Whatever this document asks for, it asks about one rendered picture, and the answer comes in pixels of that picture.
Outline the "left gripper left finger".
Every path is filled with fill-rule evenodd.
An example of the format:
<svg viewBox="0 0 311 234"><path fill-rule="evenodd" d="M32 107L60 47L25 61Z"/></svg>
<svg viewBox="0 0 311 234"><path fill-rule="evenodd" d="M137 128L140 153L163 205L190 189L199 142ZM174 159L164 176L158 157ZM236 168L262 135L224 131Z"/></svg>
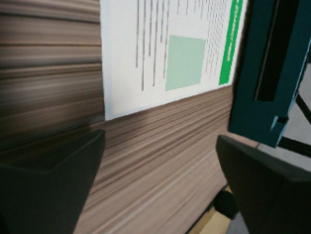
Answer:
<svg viewBox="0 0 311 234"><path fill-rule="evenodd" d="M0 234L73 234L105 146L97 129L12 167L0 164Z"/></svg>

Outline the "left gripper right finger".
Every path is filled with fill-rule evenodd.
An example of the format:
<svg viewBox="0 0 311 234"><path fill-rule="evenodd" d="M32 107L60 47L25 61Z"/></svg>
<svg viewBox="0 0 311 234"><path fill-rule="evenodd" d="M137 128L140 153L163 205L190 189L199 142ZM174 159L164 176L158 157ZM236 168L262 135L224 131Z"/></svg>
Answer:
<svg viewBox="0 0 311 234"><path fill-rule="evenodd" d="M311 172L227 135L218 160L249 234L311 234Z"/></svg>

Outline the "white sheet of paper with printed lines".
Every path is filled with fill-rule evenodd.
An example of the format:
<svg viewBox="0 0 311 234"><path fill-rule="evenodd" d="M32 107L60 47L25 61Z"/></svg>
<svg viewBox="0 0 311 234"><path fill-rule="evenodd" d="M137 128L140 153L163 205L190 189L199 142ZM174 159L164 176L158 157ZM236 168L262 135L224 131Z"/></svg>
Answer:
<svg viewBox="0 0 311 234"><path fill-rule="evenodd" d="M105 121L232 84L247 0L100 0Z"/></svg>

